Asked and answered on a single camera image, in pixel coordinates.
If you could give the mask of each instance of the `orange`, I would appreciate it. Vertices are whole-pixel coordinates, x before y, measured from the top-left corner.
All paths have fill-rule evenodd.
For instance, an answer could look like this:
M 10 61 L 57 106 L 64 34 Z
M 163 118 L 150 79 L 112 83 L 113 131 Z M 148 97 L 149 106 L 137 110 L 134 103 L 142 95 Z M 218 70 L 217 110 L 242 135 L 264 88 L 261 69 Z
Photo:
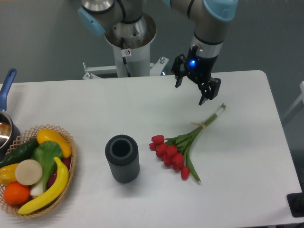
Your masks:
M 28 201 L 29 196 L 29 187 L 18 182 L 9 184 L 3 193 L 3 199 L 9 205 L 18 205 L 25 203 Z

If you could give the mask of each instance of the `wicker basket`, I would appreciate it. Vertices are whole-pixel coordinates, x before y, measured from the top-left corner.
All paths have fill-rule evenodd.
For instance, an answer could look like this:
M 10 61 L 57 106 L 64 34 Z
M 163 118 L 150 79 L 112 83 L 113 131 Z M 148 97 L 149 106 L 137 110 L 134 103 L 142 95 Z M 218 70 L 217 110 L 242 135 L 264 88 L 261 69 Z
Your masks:
M 66 188 L 64 189 L 62 194 L 54 201 L 54 203 L 52 205 L 50 205 L 46 209 L 41 209 L 41 210 L 35 211 L 35 212 L 33 212 L 29 215 L 18 214 L 18 210 L 19 210 L 20 207 L 10 206 L 4 201 L 3 193 L 4 193 L 4 190 L 5 190 L 5 186 L 0 185 L 0 207 L 1 207 L 1 209 L 6 211 L 7 214 L 11 214 L 12 216 L 17 217 L 17 218 L 21 218 L 21 219 L 22 218 L 23 219 L 36 218 L 36 217 L 44 215 L 44 214 L 48 213 L 50 210 L 52 210 L 64 198 L 65 194 L 67 193 L 67 189 L 71 184 L 71 180 L 73 178 L 73 175 L 74 175 L 75 166 L 76 166 L 76 158 L 77 158 L 76 145 L 75 145 L 75 142 L 73 140 L 73 137 L 67 131 L 65 131 L 63 128 L 61 128 L 59 126 L 53 126 L 53 125 L 36 126 L 34 128 L 31 128 L 28 131 L 25 131 L 25 133 L 22 133 L 21 136 L 17 137 L 17 139 L 13 142 L 13 144 L 8 149 L 7 153 L 10 153 L 12 150 L 19 147 L 21 144 L 25 143 L 26 141 L 28 141 L 32 138 L 35 138 L 37 133 L 41 129 L 44 129 L 44 128 L 52 129 L 52 130 L 58 132 L 59 134 L 61 134 L 65 138 L 65 140 L 69 143 L 69 145 L 72 149 L 72 158 L 71 158 L 71 167 L 70 167 L 70 171 L 69 171 L 69 179 L 68 179 Z

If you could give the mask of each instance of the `blue led light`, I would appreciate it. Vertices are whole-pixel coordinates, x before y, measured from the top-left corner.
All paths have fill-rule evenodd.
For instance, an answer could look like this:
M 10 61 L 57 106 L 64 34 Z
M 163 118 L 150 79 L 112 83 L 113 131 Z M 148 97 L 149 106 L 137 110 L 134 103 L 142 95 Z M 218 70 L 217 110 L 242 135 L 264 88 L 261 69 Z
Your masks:
M 196 61 L 194 59 L 189 62 L 190 67 L 195 66 L 195 64 L 196 64 Z

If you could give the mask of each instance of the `gray floor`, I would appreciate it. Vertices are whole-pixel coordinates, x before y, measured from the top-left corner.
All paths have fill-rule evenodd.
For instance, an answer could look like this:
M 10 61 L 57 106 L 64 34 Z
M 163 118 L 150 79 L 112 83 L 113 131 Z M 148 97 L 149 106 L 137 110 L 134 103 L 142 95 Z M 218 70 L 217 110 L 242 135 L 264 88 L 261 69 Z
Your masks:
M 165 56 L 172 63 L 187 53 L 194 24 L 162 0 L 145 2 L 158 29 L 151 61 Z M 34 82 L 81 79 L 82 62 L 114 65 L 105 39 L 79 21 L 80 5 L 80 0 L 0 0 L 0 83 L 12 67 L 18 70 L 15 82 Z M 256 69 L 267 74 L 282 117 L 304 81 L 304 0 L 240 0 L 213 71 Z M 297 168 L 304 167 L 303 120 L 304 109 L 284 127 Z

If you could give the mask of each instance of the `blue pot handle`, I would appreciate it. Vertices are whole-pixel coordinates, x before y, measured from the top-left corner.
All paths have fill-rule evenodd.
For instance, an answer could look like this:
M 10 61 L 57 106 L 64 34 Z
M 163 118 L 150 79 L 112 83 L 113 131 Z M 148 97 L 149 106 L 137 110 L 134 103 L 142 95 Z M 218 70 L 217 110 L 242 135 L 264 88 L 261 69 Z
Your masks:
M 11 87 L 11 84 L 14 81 L 14 78 L 16 76 L 17 70 L 16 69 L 10 69 L 5 81 L 3 83 L 3 86 L 0 90 L 0 110 L 1 111 L 6 111 L 6 100 L 9 94 L 9 90 Z

